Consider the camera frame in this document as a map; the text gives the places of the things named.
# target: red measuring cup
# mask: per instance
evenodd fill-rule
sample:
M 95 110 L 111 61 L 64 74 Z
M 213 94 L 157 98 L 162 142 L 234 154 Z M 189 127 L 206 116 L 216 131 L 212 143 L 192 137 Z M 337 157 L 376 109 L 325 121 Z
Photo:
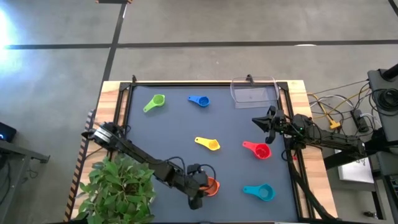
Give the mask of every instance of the red measuring cup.
M 253 143 L 249 141 L 244 141 L 242 146 L 252 150 L 254 155 L 258 159 L 268 159 L 272 155 L 271 150 L 265 143 Z

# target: power adapter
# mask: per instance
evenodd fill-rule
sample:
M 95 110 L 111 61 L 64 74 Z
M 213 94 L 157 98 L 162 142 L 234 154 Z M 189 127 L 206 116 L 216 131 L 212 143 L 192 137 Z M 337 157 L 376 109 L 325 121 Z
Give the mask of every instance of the power adapter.
M 350 111 L 351 116 L 354 119 L 354 123 L 356 128 L 358 129 L 359 132 L 361 133 L 365 133 L 369 131 L 369 127 L 368 124 L 366 124 L 366 120 L 364 117 L 361 117 L 361 110 L 353 110 Z

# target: clear plastic container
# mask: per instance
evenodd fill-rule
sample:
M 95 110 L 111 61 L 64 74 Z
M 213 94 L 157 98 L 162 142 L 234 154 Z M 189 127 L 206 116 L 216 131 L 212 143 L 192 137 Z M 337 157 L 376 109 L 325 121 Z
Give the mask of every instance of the clear plastic container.
M 272 77 L 234 78 L 231 96 L 235 108 L 258 108 L 270 106 L 279 99 L 279 87 Z

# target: green measuring cup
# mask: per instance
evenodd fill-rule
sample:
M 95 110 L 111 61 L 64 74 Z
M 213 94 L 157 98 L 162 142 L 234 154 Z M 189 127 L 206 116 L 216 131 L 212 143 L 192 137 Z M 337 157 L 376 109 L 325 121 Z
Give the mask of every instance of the green measuring cup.
M 144 107 L 144 112 L 148 112 L 150 109 L 154 108 L 155 106 L 163 106 L 165 102 L 165 95 L 156 94 L 150 100 L 150 102 Z

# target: black mat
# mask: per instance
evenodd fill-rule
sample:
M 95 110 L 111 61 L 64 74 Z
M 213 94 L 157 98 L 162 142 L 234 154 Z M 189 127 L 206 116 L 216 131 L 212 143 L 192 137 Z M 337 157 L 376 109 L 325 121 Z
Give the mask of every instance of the black mat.
M 147 113 L 142 109 L 154 94 L 165 95 L 165 105 Z M 205 95 L 207 108 L 187 100 Z M 146 87 L 134 89 L 129 114 L 133 143 L 156 159 L 180 156 L 188 164 L 210 164 L 216 169 L 220 191 L 203 199 L 203 207 L 190 210 L 187 196 L 154 179 L 157 196 L 151 205 L 155 222 L 259 222 L 297 221 L 287 163 L 280 154 L 283 139 L 270 145 L 272 157 L 256 159 L 243 141 L 264 142 L 265 135 L 251 118 L 268 108 L 235 109 L 228 87 Z M 217 139 L 218 151 L 194 142 L 195 137 Z M 270 184 L 276 196 L 264 202 L 243 193 L 245 185 Z

